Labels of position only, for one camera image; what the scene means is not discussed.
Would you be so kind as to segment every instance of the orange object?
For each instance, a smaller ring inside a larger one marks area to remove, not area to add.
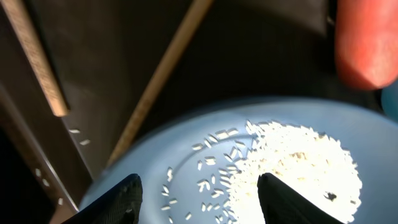
[[[362,90],[390,85],[398,76],[398,1],[339,0],[336,67]]]

